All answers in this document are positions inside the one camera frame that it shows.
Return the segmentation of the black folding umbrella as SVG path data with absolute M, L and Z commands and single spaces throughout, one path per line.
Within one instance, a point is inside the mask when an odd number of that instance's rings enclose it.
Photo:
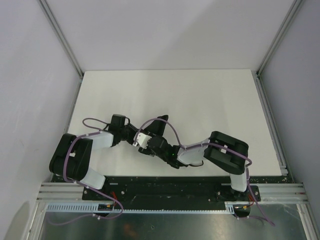
M 169 115 L 167 114 L 158 116 L 156 118 L 152 118 L 143 125 L 142 130 L 140 132 L 152 137 L 162 137 L 165 132 L 168 119 Z

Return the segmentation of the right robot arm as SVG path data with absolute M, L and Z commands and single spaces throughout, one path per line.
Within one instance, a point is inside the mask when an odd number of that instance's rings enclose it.
M 229 173 L 231 189 L 244 193 L 248 188 L 249 145 L 219 131 L 209 138 L 186 146 L 170 145 L 162 136 L 146 142 L 146 149 L 175 169 L 200 167 L 209 161 Z

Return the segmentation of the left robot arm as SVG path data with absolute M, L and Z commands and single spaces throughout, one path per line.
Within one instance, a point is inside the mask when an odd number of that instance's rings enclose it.
M 49 171 L 63 177 L 65 182 L 79 182 L 101 190 L 106 177 L 90 167 L 92 152 L 112 148 L 128 140 L 131 121 L 124 115 L 114 114 L 110 123 L 87 117 L 82 120 L 82 124 L 94 132 L 63 134 L 50 160 Z

